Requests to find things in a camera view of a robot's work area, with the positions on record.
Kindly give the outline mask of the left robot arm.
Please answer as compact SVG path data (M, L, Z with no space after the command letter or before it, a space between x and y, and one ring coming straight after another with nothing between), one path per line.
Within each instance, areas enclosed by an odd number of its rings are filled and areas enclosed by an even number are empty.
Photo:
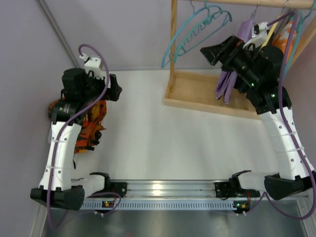
M46 167L39 186L32 188L30 198L44 206L79 210L83 200L94 193L109 191L107 173L92 172L86 178L72 181L76 169L74 155L93 151L104 130L102 120L107 101L117 101L122 88L115 74L97 78L90 70L71 68L62 76L60 98L50 103L51 141Z

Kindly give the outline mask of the orange camouflage trousers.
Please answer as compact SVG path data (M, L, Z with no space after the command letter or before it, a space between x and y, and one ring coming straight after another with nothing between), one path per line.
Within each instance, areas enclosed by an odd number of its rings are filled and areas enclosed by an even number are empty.
M54 124L58 121L66 122L88 105L86 102L67 102L66 98L61 98L49 104L48 117ZM101 131L105 129L102 126L102 121L106 113L106 101L100 100L69 123L70 126L74 123L81 126L74 153L93 151L94 147L99 144L99 139L102 136Z

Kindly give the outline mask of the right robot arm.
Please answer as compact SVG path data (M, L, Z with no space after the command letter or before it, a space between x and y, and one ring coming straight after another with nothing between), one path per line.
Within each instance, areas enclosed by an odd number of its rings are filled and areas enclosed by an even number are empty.
M234 89L245 94L254 107L278 161L275 173L246 170L232 175L237 191L257 190L281 200L312 188L316 184L316 171L305 156L293 119L292 103L281 83L282 50L270 44L247 46L231 35L220 44L201 48L200 52L210 65L221 63L222 71L236 73Z

